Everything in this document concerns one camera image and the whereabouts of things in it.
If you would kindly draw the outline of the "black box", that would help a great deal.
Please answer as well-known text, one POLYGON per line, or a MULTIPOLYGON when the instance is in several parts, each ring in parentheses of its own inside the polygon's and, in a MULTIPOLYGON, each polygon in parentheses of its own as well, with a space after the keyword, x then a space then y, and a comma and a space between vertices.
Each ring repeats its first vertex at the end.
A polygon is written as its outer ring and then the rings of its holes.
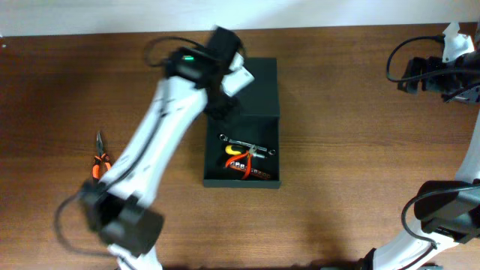
POLYGON ((205 140, 203 186, 206 188, 266 188, 278 189, 280 179, 279 121, 281 108, 278 94, 278 65, 276 58, 249 58, 245 67, 254 81, 235 97, 237 107, 226 120, 208 118, 205 140), (228 142, 220 141, 219 134, 254 145, 276 149, 276 155, 266 159, 253 159, 252 167, 271 175, 270 180, 250 176, 242 180, 243 173, 225 168, 230 157, 225 152, 228 142))

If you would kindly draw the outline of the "yellow black stubby screwdriver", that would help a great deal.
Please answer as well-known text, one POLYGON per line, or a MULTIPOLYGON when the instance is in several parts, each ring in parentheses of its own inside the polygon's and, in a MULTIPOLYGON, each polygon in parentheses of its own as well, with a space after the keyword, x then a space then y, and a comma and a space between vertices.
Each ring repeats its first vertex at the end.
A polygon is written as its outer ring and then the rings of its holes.
MULTIPOLYGON (((247 151, 247 149, 243 146, 240 146, 240 145, 227 145, 225 147, 225 152, 228 155, 240 155, 240 154, 244 154, 246 151, 247 151)), ((255 153, 255 154, 253 154, 253 156, 255 158, 266 159, 265 155, 259 154, 259 153, 255 153)))

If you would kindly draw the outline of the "orange socket rail set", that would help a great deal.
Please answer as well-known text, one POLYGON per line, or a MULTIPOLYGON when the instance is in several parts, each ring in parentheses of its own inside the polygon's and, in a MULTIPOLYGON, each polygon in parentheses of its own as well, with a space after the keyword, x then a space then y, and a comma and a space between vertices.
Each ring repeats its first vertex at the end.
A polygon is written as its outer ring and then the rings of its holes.
MULTIPOLYGON (((233 161, 231 162, 228 167, 230 169, 239 171, 241 173, 246 173, 247 166, 244 163, 238 162, 238 161, 233 161)), ((260 171, 255 168, 250 169, 250 173, 248 174, 249 176, 254 176, 258 179, 263 179, 263 180, 270 180, 272 176, 268 174, 267 172, 260 171)))

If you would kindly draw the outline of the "silver ratchet wrench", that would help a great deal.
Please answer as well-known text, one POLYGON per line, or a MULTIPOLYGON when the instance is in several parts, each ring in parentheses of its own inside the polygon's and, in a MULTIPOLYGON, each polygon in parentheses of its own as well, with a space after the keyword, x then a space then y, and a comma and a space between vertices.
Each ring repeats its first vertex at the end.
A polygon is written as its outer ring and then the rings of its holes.
POLYGON ((230 144, 236 144, 236 145, 239 145, 239 146, 245 146, 245 147, 248 147, 248 148, 251 148, 251 147, 255 147, 257 150, 260 150, 262 152, 266 152, 267 154, 273 156, 273 155, 276 155, 277 154, 277 150, 274 149, 274 148, 266 148, 266 147, 263 147, 261 145, 254 145, 252 143, 249 143, 249 142, 244 142, 244 141, 239 141, 239 140, 235 140, 235 139, 231 139, 229 138, 227 135, 223 134, 223 133, 220 133, 218 135, 218 139, 220 141, 224 141, 224 142, 227 142, 227 143, 230 143, 230 144))

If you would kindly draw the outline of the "red diagonal cutting pliers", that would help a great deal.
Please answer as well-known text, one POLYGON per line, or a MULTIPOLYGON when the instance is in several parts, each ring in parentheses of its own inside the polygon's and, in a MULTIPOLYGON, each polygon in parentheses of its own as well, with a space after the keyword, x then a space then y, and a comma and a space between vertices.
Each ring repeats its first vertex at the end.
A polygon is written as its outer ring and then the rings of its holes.
POLYGON ((233 161, 238 161, 238 162, 241 162, 241 163, 245 164, 247 166, 247 170, 246 170, 246 173, 243 173, 243 176, 241 177, 241 180, 246 180, 250 177, 248 174, 251 172, 251 168, 253 168, 252 167, 253 159, 255 159, 255 158, 262 159, 262 158, 258 158, 258 157, 253 156, 253 154, 258 153, 257 149, 255 147, 246 148, 246 149, 247 149, 247 151, 244 154, 240 154, 240 155, 229 155, 228 154, 229 158, 227 159, 227 161, 224 164, 225 168, 229 168, 228 165, 233 161))

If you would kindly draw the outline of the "orange black needle-nose pliers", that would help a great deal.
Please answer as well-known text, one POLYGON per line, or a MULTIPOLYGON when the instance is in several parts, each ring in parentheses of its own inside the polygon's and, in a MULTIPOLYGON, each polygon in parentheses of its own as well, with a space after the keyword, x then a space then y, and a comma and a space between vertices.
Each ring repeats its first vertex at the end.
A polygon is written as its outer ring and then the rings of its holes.
POLYGON ((97 154, 94 156, 94 164, 92 166, 91 174, 93 180, 99 182, 101 179, 101 166, 104 165, 106 171, 109 171, 112 167, 110 156, 104 151, 104 143, 100 131, 96 133, 95 147, 97 154))

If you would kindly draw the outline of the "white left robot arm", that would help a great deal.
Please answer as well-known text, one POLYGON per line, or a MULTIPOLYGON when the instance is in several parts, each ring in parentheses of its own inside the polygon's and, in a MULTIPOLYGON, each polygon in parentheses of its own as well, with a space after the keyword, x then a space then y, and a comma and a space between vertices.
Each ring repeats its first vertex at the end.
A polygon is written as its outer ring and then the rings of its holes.
POLYGON ((79 192, 89 227, 120 269, 161 269, 155 243, 164 225, 150 209, 161 177, 187 129, 201 113, 223 121, 236 94, 254 80, 235 32, 216 27, 204 45, 180 47, 160 62, 165 74, 126 149, 79 192))

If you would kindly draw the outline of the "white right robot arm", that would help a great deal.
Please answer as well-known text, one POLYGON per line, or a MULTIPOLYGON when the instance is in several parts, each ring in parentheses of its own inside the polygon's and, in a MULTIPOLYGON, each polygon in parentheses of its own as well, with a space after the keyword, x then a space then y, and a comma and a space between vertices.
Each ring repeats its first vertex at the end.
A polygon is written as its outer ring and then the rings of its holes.
MULTIPOLYGON (((441 43, 442 57, 409 60, 398 80, 401 91, 415 94, 432 91, 441 101, 421 103, 424 112, 436 117, 447 104, 479 105, 479 45, 451 23, 432 41, 441 43)), ((403 229, 382 247, 358 261, 358 269, 427 269, 428 261, 458 245, 479 237, 479 129, 472 132, 468 151, 453 175, 433 176, 419 186, 402 208, 403 229)))

